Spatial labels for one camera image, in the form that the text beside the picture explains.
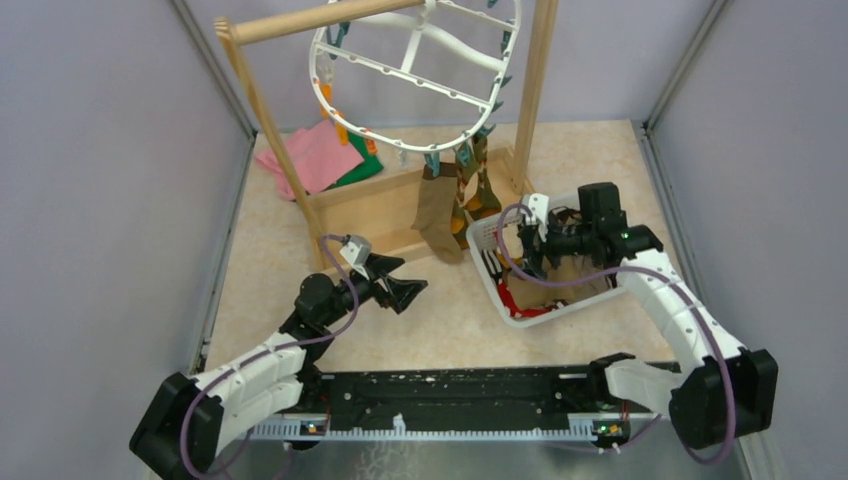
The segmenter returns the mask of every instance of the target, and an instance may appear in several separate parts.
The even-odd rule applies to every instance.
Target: orange clothespin
[[[336,113],[339,115],[339,117],[344,118],[342,112],[336,110]],[[342,145],[347,145],[348,143],[350,143],[350,139],[347,136],[347,129],[345,129],[339,122],[336,122],[336,135],[339,136],[339,142],[341,142]]]
[[[333,86],[326,83],[321,83],[320,88],[321,94],[324,95],[324,99],[327,100],[327,103],[333,103]],[[324,118],[330,118],[330,114],[327,113],[327,109],[325,109],[323,105],[321,105],[321,116]]]
[[[365,133],[371,133],[371,129],[366,128]],[[369,154],[377,155],[377,142],[375,142],[374,140],[365,137],[365,148],[368,150]]]

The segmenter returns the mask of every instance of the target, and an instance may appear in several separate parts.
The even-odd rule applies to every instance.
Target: gray wall
[[[0,478],[133,478],[247,137],[166,1],[0,2]]]
[[[324,0],[187,0],[209,36],[225,70],[237,85],[212,24],[219,15],[244,22],[326,3]],[[486,10],[486,0],[462,0]],[[523,72],[530,44],[534,1],[524,0],[524,28],[510,70],[515,75],[502,93],[505,104],[493,119],[517,121]],[[646,118],[683,49],[709,8],[710,0],[562,0],[557,16],[544,102],[543,121]],[[493,15],[508,18],[512,0],[500,0]],[[500,34],[470,28],[475,23],[448,18],[435,23],[478,48],[498,49]],[[374,34],[353,25],[343,46],[399,65],[408,36]],[[308,71],[312,33],[300,33],[246,47],[259,83],[277,122],[286,128],[320,120]],[[414,72],[469,92],[488,93],[492,76],[475,69],[446,68],[454,57],[422,43]],[[456,124],[476,118],[473,112],[441,95],[390,81],[362,67],[337,62],[336,106],[363,125]]]
[[[797,478],[845,478],[848,3],[735,2],[658,145],[716,318],[780,365]]]

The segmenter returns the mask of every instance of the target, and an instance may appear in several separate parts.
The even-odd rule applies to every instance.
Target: wooden frame
[[[318,246],[318,240],[325,233],[362,235],[371,242],[375,252],[402,257],[408,261],[428,255],[429,247],[420,234],[411,228],[418,202],[421,171],[378,176],[316,195],[307,195],[242,47],[423,4],[424,0],[345,0],[238,25],[233,25],[225,17],[215,21],[218,39],[306,218],[312,251],[310,266],[314,271],[331,268],[329,260]],[[493,189],[504,204],[514,203],[521,195],[534,191],[527,180],[527,163],[558,4],[559,0],[536,2],[515,150],[510,147],[489,152],[489,177]]]

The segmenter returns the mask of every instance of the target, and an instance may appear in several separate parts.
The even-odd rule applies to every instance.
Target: pink cloth
[[[342,145],[336,127],[324,120],[309,130],[301,128],[283,142],[289,152],[297,176],[309,193],[323,192],[339,181],[344,174],[363,162],[362,156],[350,143]],[[256,163],[271,172],[277,180],[277,191],[287,200],[294,200],[291,185],[270,148],[256,154]]]

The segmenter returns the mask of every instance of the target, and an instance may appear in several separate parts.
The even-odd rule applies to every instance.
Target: green cloth
[[[356,151],[358,151],[360,155],[362,155],[364,162],[344,174],[338,182],[330,186],[331,189],[341,187],[343,185],[350,185],[351,183],[361,182],[383,171],[383,164],[380,163],[380,159],[378,159],[376,155],[368,153],[368,147],[365,146],[364,138],[352,132],[348,132],[347,136],[350,144],[356,148]]]

